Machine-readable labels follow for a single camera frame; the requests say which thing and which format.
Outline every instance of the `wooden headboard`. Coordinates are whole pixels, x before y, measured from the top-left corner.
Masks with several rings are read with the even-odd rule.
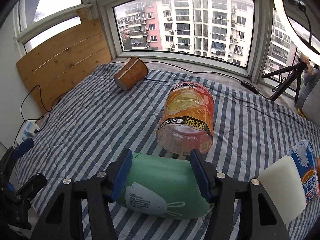
[[[88,20],[79,10],[81,24],[65,30],[35,47],[17,62],[19,74],[28,91],[39,84],[46,109],[61,94],[74,88],[97,65],[111,61],[99,19]],[[32,96],[42,113],[39,88]]]

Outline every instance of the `blue package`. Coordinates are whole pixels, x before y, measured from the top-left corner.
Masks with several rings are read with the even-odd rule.
[[[289,155],[297,166],[308,204],[319,195],[319,181],[312,144],[303,139],[290,149]]]

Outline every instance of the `rabbit logo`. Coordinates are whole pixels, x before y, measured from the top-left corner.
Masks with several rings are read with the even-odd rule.
[[[166,201],[152,190],[134,182],[125,190],[125,205],[127,208],[149,215],[169,214],[181,217],[182,214],[168,211],[168,208],[183,207],[185,202],[166,203]]]
[[[297,145],[292,147],[292,152],[297,155],[299,163],[304,167],[308,167],[309,165],[307,157],[308,147],[309,144],[305,140],[301,140]]]

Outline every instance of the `quilted blanket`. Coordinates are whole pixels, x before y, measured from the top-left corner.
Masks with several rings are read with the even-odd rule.
[[[18,184],[36,172],[47,178],[47,186],[33,200],[38,214],[64,178],[77,181],[92,177],[115,161],[124,147],[181,158],[157,144],[155,131],[169,90],[183,81],[198,82],[213,96],[214,144],[206,161],[214,163],[217,171],[249,181],[302,138],[310,140],[320,157],[320,128],[283,106],[197,76],[159,70],[149,71],[131,90],[122,91],[113,81],[120,68],[116,64],[100,65],[71,90],[35,136],[35,147],[17,162]],[[305,237],[320,215],[319,204],[318,198],[287,225],[292,240]],[[125,240],[200,240],[210,219],[210,215],[191,220],[164,219],[116,203],[109,209],[118,238]],[[84,234],[90,239],[86,200],[82,210]],[[231,240],[237,236],[239,214],[240,203],[236,202]]]

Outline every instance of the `blue and white striped cloth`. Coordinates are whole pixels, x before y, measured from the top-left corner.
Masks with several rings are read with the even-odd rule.
[[[36,172],[47,178],[47,186],[33,200],[38,214],[64,178],[92,177],[115,161],[124,147],[181,158],[157,144],[155,131],[169,90],[182,81],[198,82],[212,93],[214,144],[206,161],[214,163],[218,171],[248,181],[302,138],[310,140],[320,157],[320,128],[283,106],[200,77],[158,70],[149,71],[131,90],[122,91],[113,81],[120,68],[100,65],[71,90],[34,138],[35,147],[17,162],[18,184]],[[318,198],[287,225],[292,240],[305,237],[320,214],[319,204]],[[85,200],[82,208],[84,234],[90,239]],[[109,208],[118,238],[125,240],[202,240],[210,218],[171,220],[132,212],[116,203]],[[235,203],[234,210],[232,240],[237,236],[240,203]]]

